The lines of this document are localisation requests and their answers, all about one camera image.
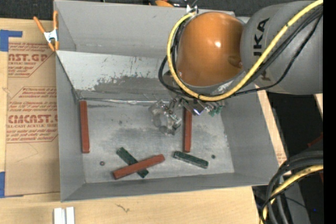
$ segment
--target dark green bar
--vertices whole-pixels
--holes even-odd
[[[208,167],[208,165],[209,165],[209,162],[207,162],[207,161],[205,161],[203,159],[197,158],[195,156],[192,156],[192,155],[180,152],[180,151],[175,151],[173,157],[175,159],[179,159],[181,161],[184,161],[186,163],[190,163],[190,164],[196,165],[196,166],[204,168],[204,169],[206,169]]]
[[[119,148],[117,150],[117,155],[122,158],[124,162],[126,162],[128,165],[137,163],[138,161],[123,147]],[[138,171],[138,175],[141,176],[142,178],[145,178],[145,176],[148,174],[148,170],[144,169],[141,171]]]

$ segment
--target red stick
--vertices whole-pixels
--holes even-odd
[[[79,101],[80,107],[80,127],[82,137],[82,152],[90,153],[89,124],[88,124],[88,108],[86,101]]]
[[[191,150],[191,131],[192,131],[192,117],[193,117],[193,115],[186,108],[184,108],[183,112],[184,112],[183,113],[183,118],[184,118],[183,151],[188,153]]]
[[[164,159],[164,156],[162,154],[151,157],[151,158],[148,158],[148,159],[144,159],[143,161],[140,161],[138,163],[131,164],[131,165],[126,166],[124,168],[115,170],[113,172],[113,177],[115,179],[119,179],[119,178],[122,178],[124,176],[128,176],[128,175],[137,173],[138,171],[144,170],[144,169],[146,169],[148,167],[151,167],[155,164],[159,164],[159,163],[163,162],[164,160],[165,159]]]

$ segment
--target clamp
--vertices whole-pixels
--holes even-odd
[[[46,37],[46,40],[48,41],[48,46],[52,51],[58,50],[59,49],[59,41],[58,41],[58,12],[55,10],[53,14],[53,22],[54,22],[54,29],[51,32],[46,32],[44,27],[42,26],[41,22],[39,19],[34,16],[33,17],[34,21],[36,22],[38,28],[44,34]]]

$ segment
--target scratch mark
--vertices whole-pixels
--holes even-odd
[[[115,204],[115,205],[122,208],[122,210],[124,210],[126,214],[128,213],[128,211],[130,211],[129,208],[125,209],[122,205],[117,205],[117,204]]]

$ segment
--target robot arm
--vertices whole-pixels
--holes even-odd
[[[223,100],[257,90],[321,93],[322,48],[323,0],[269,6],[247,23],[192,10],[170,34],[159,78],[172,100],[194,115],[218,113]],[[259,88],[244,91],[251,83]],[[162,111],[169,111],[177,128],[180,119],[169,107]]]

